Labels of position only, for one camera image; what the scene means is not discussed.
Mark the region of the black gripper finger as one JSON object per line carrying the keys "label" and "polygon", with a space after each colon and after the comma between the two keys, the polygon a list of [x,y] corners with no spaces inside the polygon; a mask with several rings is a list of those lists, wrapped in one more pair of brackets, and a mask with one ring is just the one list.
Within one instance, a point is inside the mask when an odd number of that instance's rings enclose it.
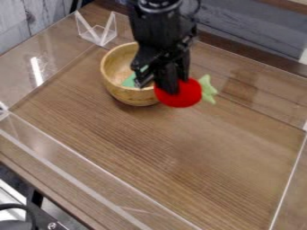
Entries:
{"label": "black gripper finger", "polygon": [[179,92],[178,71],[174,63],[169,63],[158,68],[155,84],[167,94],[177,94]]}
{"label": "black gripper finger", "polygon": [[190,63],[192,63],[192,55],[190,55],[190,51],[186,51],[177,60],[178,75],[185,82],[189,80],[190,77]]}

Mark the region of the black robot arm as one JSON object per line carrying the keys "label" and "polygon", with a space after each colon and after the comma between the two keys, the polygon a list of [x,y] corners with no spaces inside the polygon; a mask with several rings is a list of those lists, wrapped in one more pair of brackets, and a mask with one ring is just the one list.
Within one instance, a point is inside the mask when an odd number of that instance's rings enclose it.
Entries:
{"label": "black robot arm", "polygon": [[137,87],[155,83],[169,94],[188,81],[192,45],[197,36],[196,14],[184,13],[184,0],[129,0],[127,11],[138,51],[131,63]]}

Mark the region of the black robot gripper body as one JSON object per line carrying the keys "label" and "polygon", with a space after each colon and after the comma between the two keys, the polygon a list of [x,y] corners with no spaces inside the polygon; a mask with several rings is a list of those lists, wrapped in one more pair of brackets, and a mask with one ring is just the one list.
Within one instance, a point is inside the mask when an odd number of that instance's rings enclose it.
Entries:
{"label": "black robot gripper body", "polygon": [[197,23],[194,16],[184,13],[182,8],[178,5],[170,11],[159,9],[151,13],[141,5],[127,7],[131,30],[139,46],[131,63],[138,88],[155,82],[158,68],[169,63],[177,65],[178,58],[190,51]]}

